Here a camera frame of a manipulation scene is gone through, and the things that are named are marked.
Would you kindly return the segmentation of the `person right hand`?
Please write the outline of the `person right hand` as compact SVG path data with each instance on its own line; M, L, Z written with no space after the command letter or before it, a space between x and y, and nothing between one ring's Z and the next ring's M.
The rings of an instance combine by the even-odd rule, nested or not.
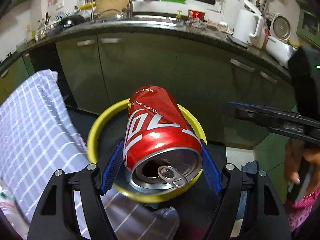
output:
M286 198L298 202L319 187L319 145L289 139L285 146Z

